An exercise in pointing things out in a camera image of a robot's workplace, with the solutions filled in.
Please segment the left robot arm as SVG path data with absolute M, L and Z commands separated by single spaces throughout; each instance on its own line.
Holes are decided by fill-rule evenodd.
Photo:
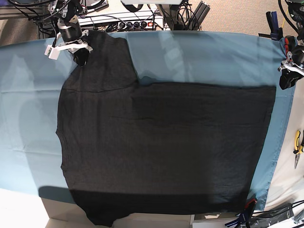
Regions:
M 283 10 L 279 0 L 278 5 L 286 22 L 297 33 L 297 37 L 285 37 L 286 60 L 281 62 L 278 71 L 281 72 L 279 85 L 285 90 L 295 86 L 304 77 L 304 2 L 302 0 L 287 0 L 290 19 Z

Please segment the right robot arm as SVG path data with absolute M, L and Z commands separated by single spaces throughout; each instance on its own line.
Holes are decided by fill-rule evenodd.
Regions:
M 55 32 L 55 38 L 45 50 L 45 55 L 52 60 L 57 60 L 60 53 L 67 50 L 72 54 L 73 60 L 83 67 L 93 48 L 86 41 L 89 35 L 87 29 L 83 30 L 78 21 L 78 14 L 82 13 L 83 7 L 78 0 L 53 0 L 48 5 L 50 13 L 46 18 L 36 18 L 37 24 L 47 25 L 49 18 L 57 19 L 57 26 L 51 25 Z

